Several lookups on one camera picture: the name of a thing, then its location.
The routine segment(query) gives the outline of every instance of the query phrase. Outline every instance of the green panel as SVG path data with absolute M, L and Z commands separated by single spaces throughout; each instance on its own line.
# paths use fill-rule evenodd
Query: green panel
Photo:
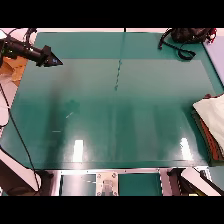
M 36 168 L 207 164 L 192 104 L 222 87 L 202 45 L 194 45 L 197 60 L 181 62 L 172 49 L 157 49 L 160 35 L 38 35 L 37 46 L 49 44 L 64 65 L 38 68 L 29 62 L 13 103 L 12 113 Z M 116 91 L 120 55 L 124 59 Z M 82 162 L 74 163 L 74 143 L 80 139 Z M 0 142 L 30 167 L 11 121 Z
M 224 167 L 209 167 L 212 182 L 224 191 Z
M 95 196 L 96 175 L 65 175 L 61 196 Z
M 162 196 L 158 173 L 123 174 L 118 177 L 120 196 Z

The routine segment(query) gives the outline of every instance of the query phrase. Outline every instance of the black cable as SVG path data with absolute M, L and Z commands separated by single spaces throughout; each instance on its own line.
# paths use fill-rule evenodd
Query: black cable
M 25 149 L 25 151 L 26 151 L 26 153 L 27 153 L 27 156 L 28 156 L 28 158 L 29 158 L 30 165 L 31 165 L 31 167 L 32 167 L 32 169 L 33 169 L 33 173 L 34 173 L 34 177 L 35 177 L 35 180 L 36 180 L 36 183 L 37 183 L 37 189 L 38 189 L 38 191 L 34 194 L 34 195 L 36 195 L 36 194 L 40 191 L 40 186 L 39 186 L 39 183 L 38 183 L 38 180 L 37 180 L 37 177 L 36 177 L 36 174 L 37 174 L 37 173 L 36 173 L 36 170 L 35 170 L 35 168 L 34 168 L 34 165 L 33 165 L 33 162 L 32 162 L 31 156 L 30 156 L 30 153 L 29 153 L 29 151 L 28 151 L 28 149 L 27 149 L 27 147 L 26 147 L 26 145 L 25 145 L 25 143 L 24 143 L 24 141 L 23 141 L 23 138 L 22 138 L 22 136 L 20 135 L 20 132 L 19 132 L 17 126 L 16 126 L 16 123 L 15 123 L 15 121 L 14 121 L 14 119 L 13 119 L 11 110 L 10 110 L 10 108 L 9 108 L 8 100 L 7 100 L 7 98 L 6 98 L 6 95 L 5 95 L 5 92 L 4 92 L 3 88 L 2 88 L 1 83 L 0 83 L 0 89 L 1 89 L 2 95 L 3 95 L 4 99 L 5 99 L 5 102 L 6 102 L 7 106 L 8 106 L 9 116 L 10 116 L 10 118 L 11 118 L 11 120 L 12 120 L 12 123 L 13 123 L 13 125 L 14 125 L 16 131 L 17 131 L 17 134 L 18 134 L 18 136 L 19 136 L 19 138 L 20 138 L 20 140 L 21 140 L 21 142 L 22 142 L 22 144 L 23 144 L 23 147 L 24 147 L 24 149 Z

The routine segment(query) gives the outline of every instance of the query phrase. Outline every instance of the stack of cloth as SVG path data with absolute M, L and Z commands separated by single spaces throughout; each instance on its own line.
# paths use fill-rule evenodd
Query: stack of cloth
M 193 107 L 192 116 L 206 142 L 211 165 L 224 165 L 224 94 L 207 94 Z

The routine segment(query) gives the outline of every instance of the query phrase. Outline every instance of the black strap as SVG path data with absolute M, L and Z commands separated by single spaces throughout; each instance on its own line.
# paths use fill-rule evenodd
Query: black strap
M 181 59 L 183 59 L 183 60 L 188 60 L 188 61 L 192 60 L 193 57 L 196 55 L 196 53 L 193 52 L 193 51 L 188 51 L 188 50 L 184 50 L 184 49 L 182 49 L 182 47 L 184 46 L 184 44 L 189 43 L 190 41 L 186 41 L 185 43 L 183 43 L 183 44 L 181 45 L 181 47 L 176 47 L 176 46 L 174 46 L 174 45 L 172 45 L 172 44 L 168 44 L 167 42 L 164 41 L 165 37 L 167 37 L 173 30 L 174 30 L 174 28 L 168 29 L 168 30 L 162 35 L 162 37 L 160 38 L 160 41 L 159 41 L 159 49 L 162 50 L 162 45 L 165 44 L 165 45 L 167 45 L 167 46 L 169 46 L 169 47 L 172 47 L 172 48 L 178 50 L 178 55 L 179 55 L 179 57 L 180 57 Z M 182 52 L 188 53 L 190 56 L 185 56 L 185 55 L 182 54 Z

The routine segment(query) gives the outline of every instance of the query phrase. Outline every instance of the white cloth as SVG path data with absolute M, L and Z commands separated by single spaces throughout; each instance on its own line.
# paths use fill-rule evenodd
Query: white cloth
M 193 104 L 210 133 L 224 149 L 224 95 L 217 98 L 202 99 Z

